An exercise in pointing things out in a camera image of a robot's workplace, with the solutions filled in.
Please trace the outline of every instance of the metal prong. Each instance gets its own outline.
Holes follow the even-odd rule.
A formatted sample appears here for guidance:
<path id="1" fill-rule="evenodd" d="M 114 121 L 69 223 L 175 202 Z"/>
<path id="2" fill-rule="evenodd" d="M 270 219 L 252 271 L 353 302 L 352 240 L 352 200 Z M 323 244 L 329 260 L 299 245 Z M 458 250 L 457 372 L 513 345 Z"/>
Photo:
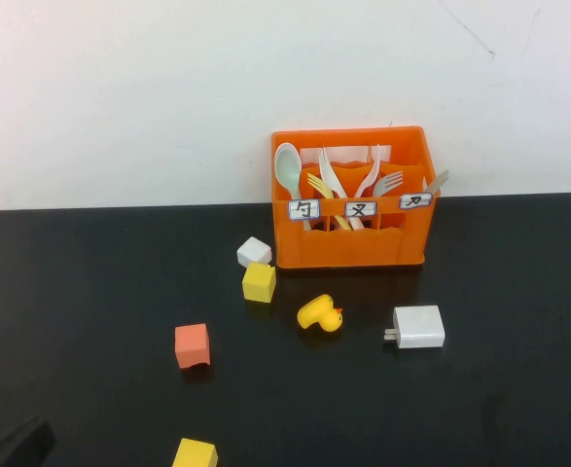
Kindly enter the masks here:
<path id="1" fill-rule="evenodd" d="M 384 330 L 384 340 L 385 341 L 396 341 L 398 339 L 397 329 L 385 329 Z"/>

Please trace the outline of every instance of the yellow plastic fork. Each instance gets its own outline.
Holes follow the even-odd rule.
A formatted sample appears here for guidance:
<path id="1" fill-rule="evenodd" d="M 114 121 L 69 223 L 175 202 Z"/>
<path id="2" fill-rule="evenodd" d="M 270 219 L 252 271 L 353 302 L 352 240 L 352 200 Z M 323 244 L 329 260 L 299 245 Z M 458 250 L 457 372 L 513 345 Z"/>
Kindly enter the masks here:
<path id="1" fill-rule="evenodd" d="M 333 191 L 330 188 L 328 188 L 328 185 L 326 185 L 324 180 L 322 180 L 321 178 L 317 178 L 312 173 L 307 173 L 307 182 L 311 187 L 317 190 L 319 194 L 322 195 L 324 198 L 333 198 Z M 350 226 L 347 225 L 347 222 L 345 222 L 345 219 L 343 219 L 341 216 L 335 216 L 335 219 L 337 219 L 337 222 L 339 222 L 339 225 L 341 226 L 342 229 L 345 229 L 347 231 L 352 230 L 350 229 Z"/>

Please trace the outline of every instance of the orange plastic crate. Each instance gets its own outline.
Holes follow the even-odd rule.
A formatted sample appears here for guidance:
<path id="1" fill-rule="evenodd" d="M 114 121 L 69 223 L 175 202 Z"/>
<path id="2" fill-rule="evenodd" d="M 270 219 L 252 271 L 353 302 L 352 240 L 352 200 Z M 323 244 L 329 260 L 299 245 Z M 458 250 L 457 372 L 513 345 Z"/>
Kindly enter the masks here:
<path id="1" fill-rule="evenodd" d="M 380 165 L 378 178 L 399 170 L 404 172 L 402 186 L 382 198 L 358 198 L 375 201 L 376 215 L 369 218 L 371 227 L 359 231 L 330 230 L 335 215 L 344 214 L 345 204 L 356 198 L 323 199 L 306 182 L 308 172 L 319 176 L 317 163 L 303 165 L 301 193 L 303 198 L 319 198 L 324 230 L 305 231 L 302 221 L 289 218 L 290 195 L 276 181 L 274 154 L 281 143 L 303 148 L 335 146 L 391 146 L 391 163 Z M 355 193 L 372 168 L 370 162 L 331 162 L 347 193 Z M 276 237 L 276 263 L 280 268 L 340 268 L 355 266 L 417 265 L 424 261 L 423 250 L 436 205 L 436 193 L 427 207 L 400 209 L 400 196 L 421 193 L 423 178 L 429 185 L 436 173 L 419 126 L 389 128 L 280 131 L 272 136 L 272 211 Z"/>

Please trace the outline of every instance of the white label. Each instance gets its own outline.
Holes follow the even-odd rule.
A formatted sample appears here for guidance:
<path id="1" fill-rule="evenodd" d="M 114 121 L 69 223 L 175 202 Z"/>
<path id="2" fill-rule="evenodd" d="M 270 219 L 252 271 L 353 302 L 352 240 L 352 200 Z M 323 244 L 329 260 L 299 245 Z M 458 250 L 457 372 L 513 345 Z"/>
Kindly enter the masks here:
<path id="1" fill-rule="evenodd" d="M 430 193 L 411 193 L 400 197 L 400 209 L 415 209 L 430 204 L 432 204 L 432 194 Z"/>
<path id="2" fill-rule="evenodd" d="M 292 199 L 289 201 L 289 218 L 292 221 L 306 221 L 320 217 L 319 199 Z"/>
<path id="3" fill-rule="evenodd" d="M 375 215 L 375 201 L 348 202 L 345 205 L 345 217 L 363 217 Z"/>

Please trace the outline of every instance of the white plastic fork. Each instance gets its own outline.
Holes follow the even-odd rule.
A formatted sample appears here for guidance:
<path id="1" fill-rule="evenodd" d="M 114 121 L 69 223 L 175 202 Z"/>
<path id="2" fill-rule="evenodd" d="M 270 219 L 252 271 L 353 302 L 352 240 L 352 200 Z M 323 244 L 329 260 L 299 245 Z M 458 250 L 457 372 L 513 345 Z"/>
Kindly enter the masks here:
<path id="1" fill-rule="evenodd" d="M 403 182 L 402 175 L 403 172 L 401 171 L 390 173 L 382 177 L 380 180 L 378 180 L 374 185 L 374 197 L 376 198 L 383 197 L 391 190 L 402 185 Z"/>
<path id="2" fill-rule="evenodd" d="M 319 162 L 320 162 L 319 163 L 320 175 L 322 176 L 322 180 L 324 180 L 324 182 L 326 182 L 326 185 L 328 185 L 328 188 L 330 188 L 333 192 L 337 193 L 338 197 L 347 198 L 347 194 L 345 193 L 345 190 L 343 189 L 341 182 L 339 181 L 337 175 L 335 174 L 335 171 L 333 170 L 333 167 L 331 166 L 331 163 L 328 160 L 328 156 L 326 155 L 326 150 L 324 148 L 322 148 L 322 151 L 320 152 Z M 348 217 L 347 219 L 350 221 L 352 229 L 354 229 L 355 231 L 359 231 L 365 228 L 360 219 L 356 217 Z"/>
<path id="3" fill-rule="evenodd" d="M 356 191 L 356 194 L 354 195 L 355 198 L 360 198 L 365 189 L 367 187 L 370 187 L 372 183 L 375 182 L 375 179 L 378 178 L 379 172 L 380 172 L 380 145 L 378 144 L 375 147 L 375 159 L 374 159 L 374 165 L 372 165 L 372 170 L 370 170 L 370 173 L 367 174 L 367 177 L 365 177 L 365 179 L 361 182 L 361 185 L 359 185 L 359 188 Z"/>

